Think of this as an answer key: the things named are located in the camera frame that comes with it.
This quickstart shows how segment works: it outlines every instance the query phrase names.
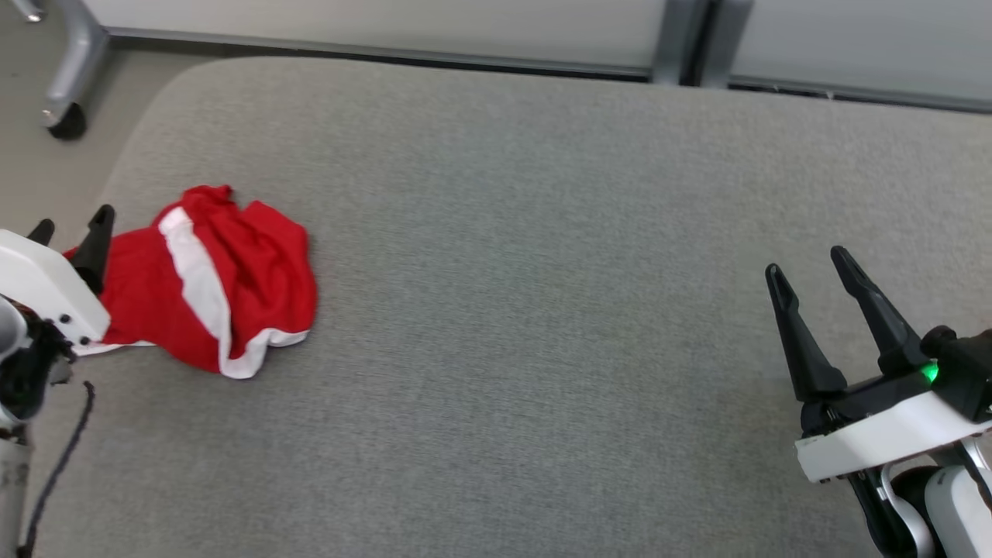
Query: metal table leg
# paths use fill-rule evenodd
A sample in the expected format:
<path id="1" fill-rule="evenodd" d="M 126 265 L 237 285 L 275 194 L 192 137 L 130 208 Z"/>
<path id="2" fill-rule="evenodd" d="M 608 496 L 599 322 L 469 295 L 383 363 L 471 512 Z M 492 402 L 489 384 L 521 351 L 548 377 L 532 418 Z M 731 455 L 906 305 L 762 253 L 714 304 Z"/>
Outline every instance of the metal table leg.
<path id="1" fill-rule="evenodd" d="M 45 19 L 45 10 L 38 5 L 36 0 L 12 0 L 14 7 L 24 14 L 24 19 L 28 23 L 38 23 Z"/>
<path id="2" fill-rule="evenodd" d="M 110 35 L 100 27 L 82 0 L 55 0 L 62 8 L 68 42 L 49 86 L 42 125 L 59 139 L 75 139 L 86 130 L 78 101 L 107 49 Z"/>

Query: gray floor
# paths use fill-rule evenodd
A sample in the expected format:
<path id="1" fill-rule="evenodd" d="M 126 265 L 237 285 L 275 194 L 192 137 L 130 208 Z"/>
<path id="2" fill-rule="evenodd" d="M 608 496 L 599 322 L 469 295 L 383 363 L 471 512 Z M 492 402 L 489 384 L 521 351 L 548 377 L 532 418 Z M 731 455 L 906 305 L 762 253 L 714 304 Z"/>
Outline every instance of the gray floor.
<path id="1" fill-rule="evenodd" d="M 29 25 L 0 0 L 0 228 L 25 233 L 49 217 L 58 248 L 83 233 L 124 142 L 162 86 L 220 55 L 219 47 L 217 57 L 113 50 L 85 103 L 89 130 L 60 142 L 39 122 L 64 46 L 58 12 Z"/>

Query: gray fabric tablecloth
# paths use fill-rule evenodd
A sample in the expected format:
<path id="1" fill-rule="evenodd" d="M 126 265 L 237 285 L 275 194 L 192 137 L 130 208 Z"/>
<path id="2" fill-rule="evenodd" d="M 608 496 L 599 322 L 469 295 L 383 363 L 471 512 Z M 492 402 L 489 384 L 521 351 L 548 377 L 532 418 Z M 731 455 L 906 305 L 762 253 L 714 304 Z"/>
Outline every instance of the gray fabric tablecloth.
<path id="1" fill-rule="evenodd" d="M 87 359 L 46 557 L 865 556 L 809 483 L 763 270 L 850 380 L 844 244 L 922 333 L 992 318 L 984 117 L 761 93 L 246 59 L 178 77 L 119 230 L 230 184 L 303 224 L 300 346 L 235 381 Z M 33 493 L 83 400 L 56 389 Z"/>

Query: green light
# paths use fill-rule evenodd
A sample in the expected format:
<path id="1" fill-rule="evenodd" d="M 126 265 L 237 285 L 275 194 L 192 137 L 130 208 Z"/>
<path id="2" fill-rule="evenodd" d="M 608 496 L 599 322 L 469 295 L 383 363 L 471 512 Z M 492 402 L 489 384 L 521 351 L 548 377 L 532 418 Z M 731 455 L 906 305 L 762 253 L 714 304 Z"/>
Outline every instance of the green light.
<path id="1" fill-rule="evenodd" d="M 923 375 L 927 377 L 930 383 L 933 383 L 933 381 L 936 379 L 936 375 L 939 373 L 939 370 L 937 370 L 936 362 L 931 360 L 930 362 L 924 364 L 922 368 L 920 368 L 920 372 L 922 372 Z"/>

